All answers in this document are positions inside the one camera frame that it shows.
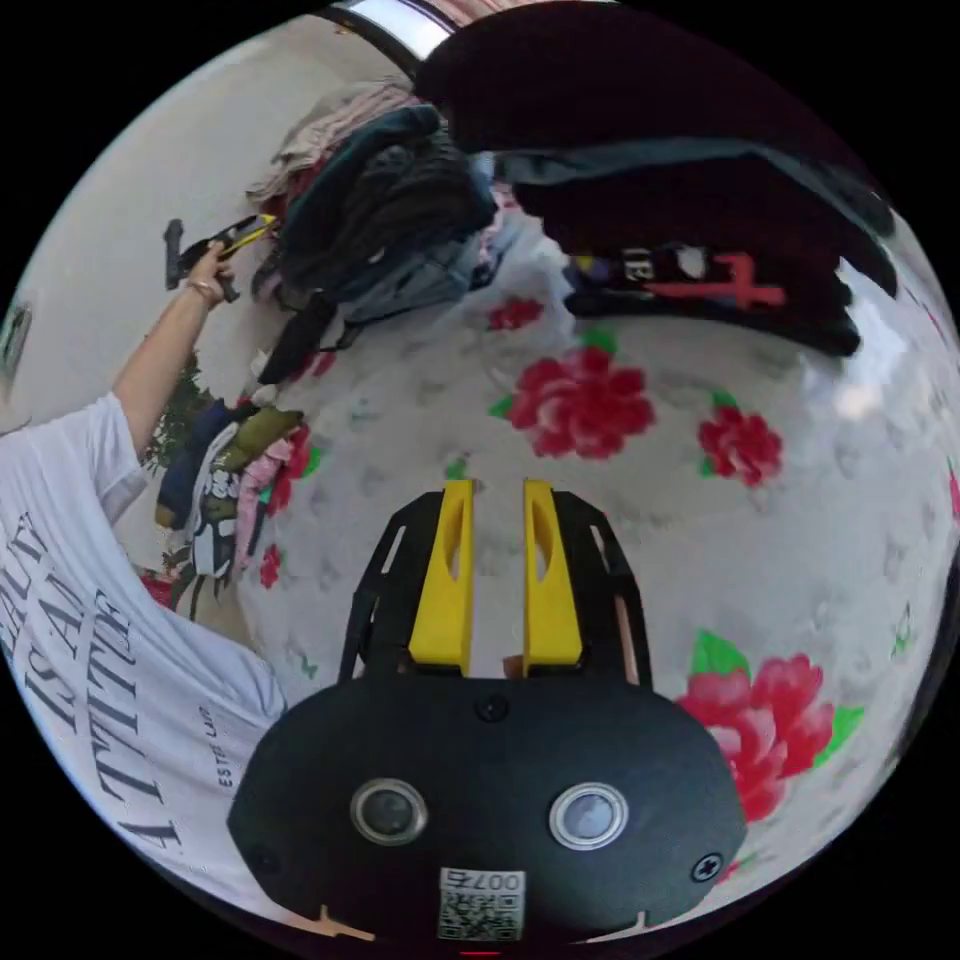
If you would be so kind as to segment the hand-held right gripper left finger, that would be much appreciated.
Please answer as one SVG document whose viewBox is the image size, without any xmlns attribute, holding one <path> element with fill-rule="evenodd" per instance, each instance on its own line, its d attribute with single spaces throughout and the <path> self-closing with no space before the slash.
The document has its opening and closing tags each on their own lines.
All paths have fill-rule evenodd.
<svg viewBox="0 0 960 960">
<path fill-rule="evenodd" d="M 473 628 L 473 497 L 469 480 L 445 485 L 409 653 L 424 670 L 467 672 Z"/>
</svg>

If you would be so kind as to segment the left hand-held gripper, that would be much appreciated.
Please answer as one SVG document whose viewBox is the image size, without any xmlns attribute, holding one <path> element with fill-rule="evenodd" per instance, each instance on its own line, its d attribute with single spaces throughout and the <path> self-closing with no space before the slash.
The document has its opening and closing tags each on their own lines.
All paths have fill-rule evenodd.
<svg viewBox="0 0 960 960">
<path fill-rule="evenodd" d="M 239 249 L 269 235 L 276 222 L 277 218 L 273 215 L 253 214 L 221 229 L 214 235 L 194 242 L 185 249 L 178 246 L 178 286 L 186 282 L 190 273 L 213 246 L 219 244 L 223 248 L 218 254 L 218 262 L 229 262 Z M 182 222 L 178 220 L 178 244 L 183 236 L 182 226 Z M 235 302 L 239 294 L 234 288 L 232 279 L 221 278 L 218 282 L 225 302 Z"/>
</svg>

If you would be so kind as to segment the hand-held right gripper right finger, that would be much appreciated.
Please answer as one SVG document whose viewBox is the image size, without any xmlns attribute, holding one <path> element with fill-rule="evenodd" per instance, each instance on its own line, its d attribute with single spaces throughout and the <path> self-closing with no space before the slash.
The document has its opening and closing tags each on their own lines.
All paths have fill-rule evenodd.
<svg viewBox="0 0 960 960">
<path fill-rule="evenodd" d="M 523 673 L 574 670 L 582 654 L 575 598 L 551 486 L 523 484 Z"/>
</svg>

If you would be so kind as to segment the person's left hand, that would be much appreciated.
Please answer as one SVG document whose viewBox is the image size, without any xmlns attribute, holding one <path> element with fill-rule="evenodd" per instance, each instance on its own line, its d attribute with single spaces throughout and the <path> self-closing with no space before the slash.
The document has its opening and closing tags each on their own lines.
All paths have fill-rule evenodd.
<svg viewBox="0 0 960 960">
<path fill-rule="evenodd" d="M 185 279 L 186 287 L 197 293 L 209 309 L 227 299 L 226 286 L 232 284 L 233 270 L 222 257 L 225 249 L 222 241 L 209 241 Z"/>
</svg>

